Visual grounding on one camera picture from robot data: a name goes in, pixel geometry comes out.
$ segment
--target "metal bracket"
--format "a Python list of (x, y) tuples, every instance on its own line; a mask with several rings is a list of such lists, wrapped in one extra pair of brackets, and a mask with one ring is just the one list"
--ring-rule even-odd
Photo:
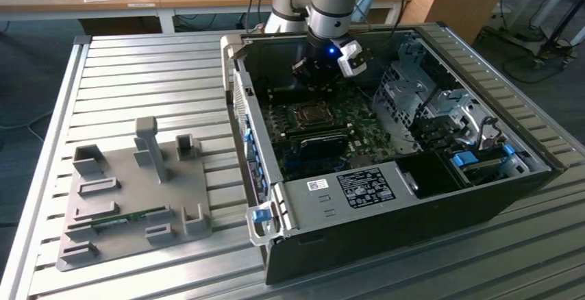
[(223, 71), (223, 89), (225, 91), (229, 90), (229, 71), (228, 71), (228, 59), (236, 56), (238, 52), (244, 47), (244, 42), (242, 40), (240, 35), (231, 34), (225, 35), (219, 41), (221, 45), (221, 71)]

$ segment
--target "power supply label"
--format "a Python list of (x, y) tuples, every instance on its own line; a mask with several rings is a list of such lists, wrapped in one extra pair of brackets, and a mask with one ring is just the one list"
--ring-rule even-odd
[(379, 168), (338, 175), (338, 181), (354, 209), (395, 198)]

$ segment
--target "gray floor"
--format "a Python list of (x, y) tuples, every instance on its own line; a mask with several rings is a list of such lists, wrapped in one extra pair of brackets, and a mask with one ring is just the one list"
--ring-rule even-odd
[[(517, 23), (518, 26), (526, 25), (527, 18), (541, 1), (533, 1), (523, 20)], [(505, 0), (505, 4), (511, 7), (517, 2), (519, 0)], [(566, 0), (558, 5), (545, 25), (555, 24), (570, 4), (570, 0)], [(238, 17), (239, 15), (235, 14), (217, 16), (208, 30), (232, 29)], [(200, 16), (187, 22), (196, 28), (204, 29), (209, 21), (211, 16)], [(585, 11), (579, 11), (563, 37), (571, 38), (583, 25)], [(0, 125), (29, 121), (52, 108), (71, 43), (73, 37), (83, 34), (77, 21), (12, 22), (6, 33), (0, 34)], [(474, 47), (499, 69), (503, 61), (523, 54), (522, 49), (493, 36)], [(575, 51), (583, 56), (585, 47), (577, 47)], [(515, 84), (574, 137), (585, 142), (585, 105), (581, 103), (585, 99), (582, 59), (585, 58), (578, 58), (562, 73), (545, 82), (533, 85), (517, 82)], [(523, 79), (534, 79), (555, 72), (555, 69), (546, 67), (542, 71), (534, 72), (530, 64), (522, 62), (510, 66), (510, 71)], [(34, 124), (33, 129), (44, 135), (47, 126), (48, 118)], [(41, 143), (26, 129), (0, 130), (0, 141), (0, 223), (9, 223), (18, 220)], [(0, 272), (4, 269), (14, 231), (16, 228), (0, 228)]]

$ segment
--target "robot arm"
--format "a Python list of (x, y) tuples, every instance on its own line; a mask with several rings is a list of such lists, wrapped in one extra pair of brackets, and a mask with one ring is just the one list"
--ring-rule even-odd
[(362, 47), (347, 31), (351, 21), (362, 20), (362, 14), (367, 13), (371, 2), (372, 0), (272, 0), (272, 13), (264, 31), (307, 31), (306, 54), (295, 65), (296, 70), (308, 69), (310, 73), (318, 70), (323, 74), (330, 66), (340, 70), (344, 77), (352, 77), (366, 70)]

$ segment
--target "green circuit board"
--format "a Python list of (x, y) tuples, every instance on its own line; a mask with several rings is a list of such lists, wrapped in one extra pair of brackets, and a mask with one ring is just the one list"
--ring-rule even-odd
[[(370, 109), (371, 98), (372, 93), (342, 84), (318, 100), (262, 107), (286, 181), (368, 166), (396, 156), (390, 135)], [(327, 140), (338, 145), (328, 148)]]

